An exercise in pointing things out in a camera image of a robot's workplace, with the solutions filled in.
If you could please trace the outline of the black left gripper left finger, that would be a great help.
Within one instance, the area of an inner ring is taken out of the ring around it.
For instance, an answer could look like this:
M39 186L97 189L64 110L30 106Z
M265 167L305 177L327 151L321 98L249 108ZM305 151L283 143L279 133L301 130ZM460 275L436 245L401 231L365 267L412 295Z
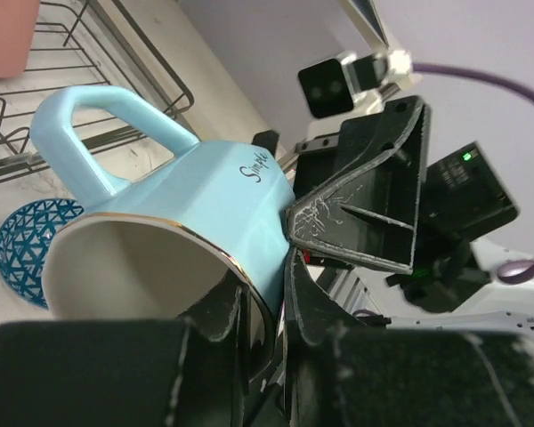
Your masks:
M0 325L0 426L240 426L247 308L221 286L185 317Z

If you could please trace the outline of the light blue cup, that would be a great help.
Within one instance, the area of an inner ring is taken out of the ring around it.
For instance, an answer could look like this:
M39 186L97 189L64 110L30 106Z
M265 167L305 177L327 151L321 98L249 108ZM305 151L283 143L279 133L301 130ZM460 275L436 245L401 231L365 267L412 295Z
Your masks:
M110 113L172 159L138 181L110 173L74 130L80 109ZM295 195L269 150L200 141L118 86L45 99L30 138L84 208L45 257L42 288L54 317L174 318L234 276L253 297L250 345L261 361L271 356L289 248L283 216Z

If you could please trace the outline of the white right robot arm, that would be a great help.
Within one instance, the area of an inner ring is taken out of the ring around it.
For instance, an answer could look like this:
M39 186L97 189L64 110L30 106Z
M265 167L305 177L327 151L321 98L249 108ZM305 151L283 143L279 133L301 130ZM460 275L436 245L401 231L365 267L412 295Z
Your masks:
M521 256L487 239L518 207L476 143L427 162L431 118L410 96L297 144L287 237L311 266L381 272L424 313L396 327L534 338L534 278L503 283L498 267Z

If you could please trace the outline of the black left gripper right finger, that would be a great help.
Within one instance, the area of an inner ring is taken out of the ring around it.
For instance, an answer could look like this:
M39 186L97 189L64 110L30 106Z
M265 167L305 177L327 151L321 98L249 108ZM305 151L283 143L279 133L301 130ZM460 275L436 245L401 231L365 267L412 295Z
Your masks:
M293 426L534 426L534 316L357 319L291 250L283 410Z

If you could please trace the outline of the pink cup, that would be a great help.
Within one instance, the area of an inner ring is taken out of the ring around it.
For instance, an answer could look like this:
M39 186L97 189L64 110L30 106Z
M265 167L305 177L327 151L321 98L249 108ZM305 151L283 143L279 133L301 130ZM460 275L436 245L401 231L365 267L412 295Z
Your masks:
M39 6L39 0L0 0L0 78L24 72Z

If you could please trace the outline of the blue patterned bowl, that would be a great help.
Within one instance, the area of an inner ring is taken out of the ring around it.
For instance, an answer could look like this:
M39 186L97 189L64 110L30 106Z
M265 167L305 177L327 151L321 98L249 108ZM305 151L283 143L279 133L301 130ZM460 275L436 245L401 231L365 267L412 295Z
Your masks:
M47 308L42 272L56 232L83 214L72 198L51 197L27 203L0 227L0 279L22 300Z

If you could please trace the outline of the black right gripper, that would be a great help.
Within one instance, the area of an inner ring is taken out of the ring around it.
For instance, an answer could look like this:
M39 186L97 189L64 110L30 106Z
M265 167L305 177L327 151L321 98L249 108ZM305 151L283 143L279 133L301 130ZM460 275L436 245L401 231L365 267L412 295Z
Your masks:
M413 95L296 145L287 239L311 255L392 273L413 270L426 176L427 104Z

